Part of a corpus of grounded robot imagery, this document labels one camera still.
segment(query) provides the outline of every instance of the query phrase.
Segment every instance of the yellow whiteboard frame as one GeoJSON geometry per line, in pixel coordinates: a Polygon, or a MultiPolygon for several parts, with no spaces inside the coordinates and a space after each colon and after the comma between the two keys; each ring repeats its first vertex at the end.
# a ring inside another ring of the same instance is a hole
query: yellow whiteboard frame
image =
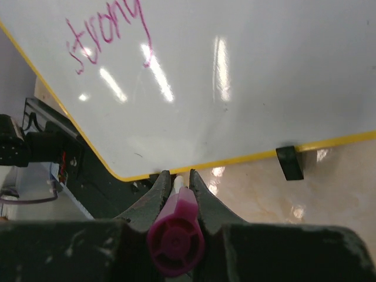
{"type": "MultiPolygon", "coordinates": [[[[22,50],[22,48],[18,45],[17,41],[14,40],[13,36],[10,34],[10,32],[6,29],[2,21],[0,21],[0,28],[3,30],[5,35],[9,38],[9,40],[13,43],[13,45],[16,47],[17,51],[22,55],[24,60],[28,63],[30,68],[35,72],[37,77],[42,81],[44,86],[47,88],[47,90],[51,93],[52,97],[57,101],[59,106],[62,108],[62,110],[65,112],[65,114],[68,116],[70,121],[74,124],[74,126],[77,128],[78,132],[82,135],[84,140],[89,144],[90,148],[93,150],[95,155],[99,158],[99,160],[103,163],[105,168],[112,174],[113,177],[124,181],[124,182],[131,182],[135,180],[140,180],[140,179],[146,179],[149,178],[149,174],[143,174],[143,175],[138,175],[138,176],[132,176],[132,177],[120,177],[117,175],[111,168],[110,166],[105,162],[105,160],[101,157],[99,152],[95,149],[93,144],[91,144],[89,138],[85,135],[85,133],[82,131],[82,129],[79,127],[79,125],[76,123],[74,118],[71,116],[71,114],[65,109],[64,105],[61,103],[59,98],[56,96],[56,94],[53,92],[52,88],[48,85],[47,81],[43,78],[43,76],[38,72],[36,67],[33,65],[33,63],[30,61],[30,59],[26,56],[25,52],[22,50]]],[[[332,139],[327,139],[323,141],[316,141],[316,142],[311,142],[311,143],[306,143],[302,145],[295,146],[296,150],[298,152],[305,152],[309,150],[318,150],[326,147],[334,147],[334,146],[340,146],[340,145],[346,145],[350,143],[355,143],[355,142],[360,142],[360,141],[366,141],[366,140],[373,140],[376,139],[376,130],[375,131],[370,131],[370,132],[365,132],[365,133],[359,133],[359,134],[354,134],[354,135],[348,135],[344,137],[337,137],[337,138],[332,138],[332,139]]],[[[232,157],[231,159],[226,159],[226,160],[217,160],[215,162],[208,162],[208,163],[202,163],[202,164],[196,164],[192,166],[186,166],[186,167],[180,167],[178,169],[170,169],[170,173],[176,174],[176,173],[182,173],[182,172],[187,172],[190,169],[208,169],[211,167],[219,167],[219,166],[227,166],[227,165],[232,165],[235,163],[243,163],[243,162],[250,162],[254,160],[260,160],[260,159],[266,159],[268,157],[276,157],[276,151],[271,150],[271,151],[266,151],[266,152],[261,152],[261,153],[256,153],[252,155],[247,155],[247,156],[240,156],[240,157],[232,157]]]]}

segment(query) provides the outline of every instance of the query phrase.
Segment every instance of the whiteboard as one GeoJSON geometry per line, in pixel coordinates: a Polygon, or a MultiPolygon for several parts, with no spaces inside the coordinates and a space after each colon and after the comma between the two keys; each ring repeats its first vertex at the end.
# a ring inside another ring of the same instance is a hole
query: whiteboard
{"type": "Polygon", "coordinates": [[[0,19],[122,180],[376,137],[376,1],[12,0],[0,19]]]}

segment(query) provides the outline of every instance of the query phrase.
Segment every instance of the red wire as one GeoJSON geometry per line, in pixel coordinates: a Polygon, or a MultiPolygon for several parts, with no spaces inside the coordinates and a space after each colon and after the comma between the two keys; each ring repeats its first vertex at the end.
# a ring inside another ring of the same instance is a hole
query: red wire
{"type": "Polygon", "coordinates": [[[65,155],[66,155],[66,153],[63,152],[63,165],[61,166],[61,169],[60,169],[60,175],[61,175],[62,178],[64,178],[64,170],[65,170],[65,167],[66,167],[65,155]]]}

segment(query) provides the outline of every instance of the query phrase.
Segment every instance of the marble floor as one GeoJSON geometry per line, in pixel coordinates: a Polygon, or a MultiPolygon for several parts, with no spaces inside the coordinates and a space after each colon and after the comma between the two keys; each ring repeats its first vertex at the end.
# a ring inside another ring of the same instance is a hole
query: marble floor
{"type": "MultiPolygon", "coordinates": [[[[376,140],[307,152],[304,180],[289,182],[277,158],[199,172],[210,191],[245,220],[349,227],[376,261],[375,157],[376,140]]],[[[182,175],[188,183],[189,174],[182,175]]]]}

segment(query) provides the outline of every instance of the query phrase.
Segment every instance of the black mounting bracket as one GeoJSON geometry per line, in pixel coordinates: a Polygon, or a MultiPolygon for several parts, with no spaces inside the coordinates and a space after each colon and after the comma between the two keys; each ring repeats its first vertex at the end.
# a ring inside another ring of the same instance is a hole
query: black mounting bracket
{"type": "Polygon", "coordinates": [[[302,154],[294,146],[277,148],[276,152],[286,180],[303,180],[302,154]]]}

